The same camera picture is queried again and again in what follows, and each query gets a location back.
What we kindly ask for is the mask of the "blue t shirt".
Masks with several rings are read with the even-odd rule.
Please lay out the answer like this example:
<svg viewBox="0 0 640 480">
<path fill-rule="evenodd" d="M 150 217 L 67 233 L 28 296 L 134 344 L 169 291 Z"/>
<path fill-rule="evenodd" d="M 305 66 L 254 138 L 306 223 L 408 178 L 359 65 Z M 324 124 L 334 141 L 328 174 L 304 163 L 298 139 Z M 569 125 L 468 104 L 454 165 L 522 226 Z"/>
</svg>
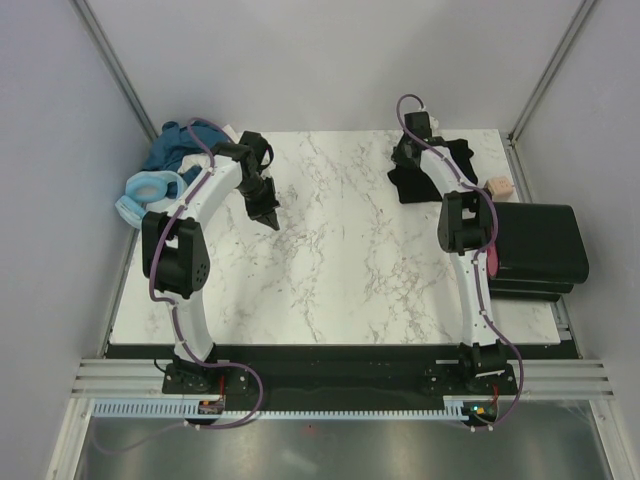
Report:
<svg viewBox="0 0 640 480">
<path fill-rule="evenodd" d="M 194 121 L 191 127 L 180 126 L 174 121 L 166 122 L 162 126 L 160 136 L 152 143 L 142 170 L 177 173 L 185 156 L 204 154 L 205 151 L 194 140 L 189 130 L 192 130 L 209 150 L 217 143 L 229 140 L 222 130 L 202 120 Z"/>
</svg>

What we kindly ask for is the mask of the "black and pink drawer box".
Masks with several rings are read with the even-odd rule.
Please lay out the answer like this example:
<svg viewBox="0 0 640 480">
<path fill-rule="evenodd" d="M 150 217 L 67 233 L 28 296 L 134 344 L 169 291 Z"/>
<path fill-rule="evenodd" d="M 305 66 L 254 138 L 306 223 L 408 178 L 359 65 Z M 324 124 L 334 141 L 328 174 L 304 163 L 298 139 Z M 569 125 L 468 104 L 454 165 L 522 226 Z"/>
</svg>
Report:
<svg viewBox="0 0 640 480">
<path fill-rule="evenodd" d="M 589 276 L 576 215 L 568 205 L 495 205 L 497 271 L 490 295 L 501 300 L 556 302 Z"/>
</svg>

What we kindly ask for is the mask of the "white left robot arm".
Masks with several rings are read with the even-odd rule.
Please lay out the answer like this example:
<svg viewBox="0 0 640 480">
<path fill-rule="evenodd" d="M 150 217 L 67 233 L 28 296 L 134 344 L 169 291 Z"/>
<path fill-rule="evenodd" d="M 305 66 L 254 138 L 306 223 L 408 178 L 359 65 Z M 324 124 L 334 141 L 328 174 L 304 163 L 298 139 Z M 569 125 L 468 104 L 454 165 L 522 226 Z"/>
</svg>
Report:
<svg viewBox="0 0 640 480">
<path fill-rule="evenodd" d="M 233 191 L 243 199 L 248 217 L 274 231 L 280 229 L 276 188 L 264 171 L 274 159 L 260 134 L 246 132 L 238 143 L 221 142 L 208 152 L 209 164 L 178 199 L 162 212 L 142 219 L 143 273 L 149 296 L 165 303 L 175 337 L 175 355 L 190 362 L 185 382 L 208 393 L 219 382 L 219 369 L 207 359 L 214 340 L 206 322 L 203 288 L 211 272 L 205 229 Z"/>
</svg>

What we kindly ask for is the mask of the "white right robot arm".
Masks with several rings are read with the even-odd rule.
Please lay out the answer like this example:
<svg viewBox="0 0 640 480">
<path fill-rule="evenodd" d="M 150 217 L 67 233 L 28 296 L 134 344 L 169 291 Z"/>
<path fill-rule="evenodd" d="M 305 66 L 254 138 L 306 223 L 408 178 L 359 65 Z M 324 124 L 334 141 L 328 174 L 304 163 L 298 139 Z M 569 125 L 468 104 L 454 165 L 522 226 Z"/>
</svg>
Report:
<svg viewBox="0 0 640 480">
<path fill-rule="evenodd" d="M 494 322 L 489 291 L 489 252 L 498 233 L 497 211 L 489 194 L 450 158 L 440 138 L 405 133 L 394 147 L 388 178 L 402 204 L 440 203 L 437 239 L 454 268 L 463 318 L 462 343 L 469 348 L 504 346 Z"/>
</svg>

